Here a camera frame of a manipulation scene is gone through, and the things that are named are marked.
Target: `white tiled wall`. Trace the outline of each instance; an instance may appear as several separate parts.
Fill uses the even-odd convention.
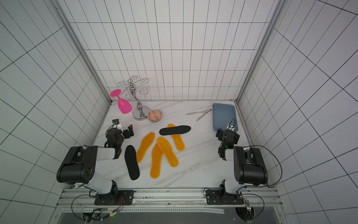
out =
[[[47,0],[0,1],[0,223],[48,223],[58,167],[107,106]]]
[[[288,0],[239,102],[291,223],[357,222],[357,13]]]
[[[148,78],[146,100],[236,99],[278,0],[59,0],[110,93]]]

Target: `black insole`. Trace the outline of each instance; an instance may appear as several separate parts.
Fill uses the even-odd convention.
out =
[[[129,145],[124,153],[124,159],[126,160],[129,177],[132,180],[136,180],[139,177],[139,167],[137,163],[137,157],[133,146]]]
[[[185,134],[191,129],[190,126],[181,125],[172,128],[162,128],[159,130],[160,135]]]

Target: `white marble surface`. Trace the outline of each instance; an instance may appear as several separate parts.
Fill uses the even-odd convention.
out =
[[[122,114],[114,101],[110,107],[106,120],[95,141],[95,145],[103,146],[106,137],[105,132],[112,125],[113,119],[120,119],[124,129],[133,125],[134,136],[125,139],[122,145],[122,153],[118,159],[98,161],[96,171],[107,179],[117,182],[119,188],[150,188],[150,187],[218,187],[222,180],[234,176],[233,162],[219,158],[218,147],[220,141],[215,137],[216,132],[212,128],[212,111],[207,113],[198,122],[196,119],[201,113],[186,115],[188,112],[202,111],[212,108],[213,103],[232,104],[233,101],[143,101],[143,105],[150,109],[159,109],[163,118],[156,123],[148,120],[136,121],[132,113]],[[133,109],[136,102],[131,101]],[[247,145],[248,141],[237,116],[238,134],[240,135],[238,146]],[[182,134],[185,144],[183,151],[177,151],[170,135],[164,136],[173,147],[173,151],[179,160],[177,167],[171,167],[165,157],[161,161],[160,176],[152,179],[149,175],[151,166],[151,151],[156,140],[147,150],[144,159],[138,164],[140,176],[136,180],[129,178],[124,152],[128,145],[133,145],[138,150],[142,138],[149,132],[155,133],[155,139],[159,137],[159,130],[173,123],[176,126],[191,126],[191,131]]]

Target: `orange patterned bowl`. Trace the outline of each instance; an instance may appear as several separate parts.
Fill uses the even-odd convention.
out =
[[[151,122],[157,122],[162,118],[162,113],[160,110],[151,110],[149,111],[147,118]]]

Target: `round metal base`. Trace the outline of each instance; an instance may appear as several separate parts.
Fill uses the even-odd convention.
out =
[[[142,106],[142,110],[134,109],[133,110],[133,117],[136,120],[145,120],[147,119],[147,114],[149,113],[150,109],[147,106]]]

